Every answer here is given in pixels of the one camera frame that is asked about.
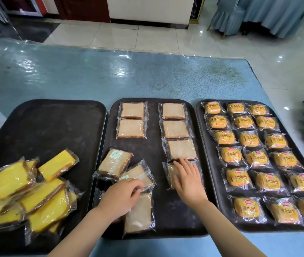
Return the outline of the silver framed glass door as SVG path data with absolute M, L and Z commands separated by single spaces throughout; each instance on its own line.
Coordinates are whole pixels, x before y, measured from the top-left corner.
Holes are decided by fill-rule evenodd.
M 8 24 L 9 15 L 43 17 L 36 0 L 0 0 L 0 22 Z

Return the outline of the blue covered chair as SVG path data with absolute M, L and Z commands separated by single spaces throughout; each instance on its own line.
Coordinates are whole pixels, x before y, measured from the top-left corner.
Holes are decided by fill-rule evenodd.
M 219 0 L 209 29 L 219 31 L 225 36 L 236 35 L 243 23 L 246 10 L 239 5 L 240 0 Z

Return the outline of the blue table skirt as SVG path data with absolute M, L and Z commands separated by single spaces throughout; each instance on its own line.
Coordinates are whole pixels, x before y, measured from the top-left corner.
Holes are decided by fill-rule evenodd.
M 304 0 L 239 0 L 244 22 L 259 23 L 277 38 L 296 34 L 304 23 Z

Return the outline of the blue tablecloth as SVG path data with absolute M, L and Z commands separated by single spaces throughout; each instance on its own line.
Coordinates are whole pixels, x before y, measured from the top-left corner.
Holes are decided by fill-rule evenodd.
M 0 39 L 0 127 L 32 99 L 257 100 L 274 107 L 246 60 L 100 51 Z M 269 257 L 304 257 L 304 232 L 244 234 Z M 219 257 L 203 238 L 101 240 L 91 257 Z

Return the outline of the person's left hand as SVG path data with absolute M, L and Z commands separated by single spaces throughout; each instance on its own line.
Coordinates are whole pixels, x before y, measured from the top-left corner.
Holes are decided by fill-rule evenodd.
M 107 189 L 96 208 L 111 223 L 131 210 L 139 199 L 131 198 L 132 191 L 142 187 L 144 183 L 139 179 L 119 180 Z

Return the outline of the person's right hand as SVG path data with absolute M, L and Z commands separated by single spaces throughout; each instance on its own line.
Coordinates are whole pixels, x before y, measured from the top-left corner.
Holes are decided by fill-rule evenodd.
M 180 176 L 180 159 L 179 161 L 173 161 L 173 164 L 177 167 Z M 203 204 L 208 203 L 209 200 L 196 170 L 190 162 L 188 165 L 191 165 L 191 175 L 180 176 L 181 189 L 177 190 L 177 194 L 188 207 L 197 211 Z

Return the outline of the group of brown bread packets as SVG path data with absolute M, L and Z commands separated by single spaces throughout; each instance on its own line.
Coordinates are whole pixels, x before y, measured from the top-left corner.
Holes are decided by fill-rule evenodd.
M 184 158 L 189 161 L 198 160 L 194 147 L 194 135 L 190 126 L 190 118 L 185 103 L 158 103 L 159 127 L 162 135 L 162 147 L 167 156 L 167 163 Z M 147 101 L 120 102 L 116 126 L 116 139 L 143 138 L 146 139 L 149 113 Z M 95 200 L 97 207 L 107 189 L 119 181 L 122 173 L 129 166 L 133 157 L 132 152 L 110 148 L 105 158 L 94 173 L 100 188 L 96 189 Z M 153 189 L 141 192 L 138 201 L 124 216 L 113 223 L 124 221 L 124 234 L 143 233 L 154 230 L 152 193 Z

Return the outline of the white counter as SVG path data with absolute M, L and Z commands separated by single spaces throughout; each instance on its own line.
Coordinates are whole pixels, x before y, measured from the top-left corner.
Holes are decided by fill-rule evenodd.
M 114 24 L 188 29 L 194 0 L 107 0 Z

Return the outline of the pile of yellow cake packets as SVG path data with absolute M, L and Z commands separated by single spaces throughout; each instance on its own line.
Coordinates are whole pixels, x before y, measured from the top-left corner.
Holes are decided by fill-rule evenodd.
M 66 148 L 38 168 L 39 157 L 22 157 L 0 167 L 0 232 L 26 222 L 26 244 L 47 230 L 57 233 L 83 194 L 61 177 L 78 162 L 78 156 Z

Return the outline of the gold framed black stand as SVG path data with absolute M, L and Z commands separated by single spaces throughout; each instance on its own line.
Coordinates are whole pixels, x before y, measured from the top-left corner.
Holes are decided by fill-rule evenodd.
M 205 0 L 194 0 L 189 24 L 198 24 Z

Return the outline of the dark red wooden door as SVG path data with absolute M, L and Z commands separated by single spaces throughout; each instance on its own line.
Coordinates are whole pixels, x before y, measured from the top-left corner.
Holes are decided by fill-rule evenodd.
M 54 0 L 62 19 L 110 23 L 107 0 Z

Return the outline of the person's right forearm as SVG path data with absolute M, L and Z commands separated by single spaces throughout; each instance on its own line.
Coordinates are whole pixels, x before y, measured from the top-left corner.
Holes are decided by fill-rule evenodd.
M 208 199 L 187 202 L 199 216 L 222 257 L 267 257 Z

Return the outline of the brown bread slice packet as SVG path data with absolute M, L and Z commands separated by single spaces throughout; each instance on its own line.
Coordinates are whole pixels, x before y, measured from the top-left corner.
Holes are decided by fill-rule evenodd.
M 202 173 L 202 169 L 201 169 L 199 160 L 192 160 L 189 162 L 192 165 L 195 164 L 197 166 L 197 169 L 198 169 L 198 171 L 200 173 L 200 177 L 201 177 L 201 183 L 202 183 L 202 186 L 204 187 L 204 178 L 203 178 L 203 173 Z M 178 176 L 178 178 L 180 178 L 178 169 L 172 162 L 171 163 L 162 162 L 162 164 L 163 164 L 164 172 L 166 174 L 167 182 L 169 185 L 167 190 L 175 190 L 174 176 L 176 175 L 176 176 Z
M 138 164 L 130 167 L 121 174 L 119 180 L 134 178 L 141 180 L 144 183 L 144 187 L 141 188 L 141 192 L 148 191 L 157 185 L 154 176 L 152 175 L 150 168 L 148 167 L 146 161 L 142 159 Z

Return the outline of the person's left forearm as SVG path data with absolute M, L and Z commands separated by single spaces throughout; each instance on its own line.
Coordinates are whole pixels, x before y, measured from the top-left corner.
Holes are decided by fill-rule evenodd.
M 115 219 L 100 207 L 92 209 L 47 257 L 89 257 L 99 238 Z

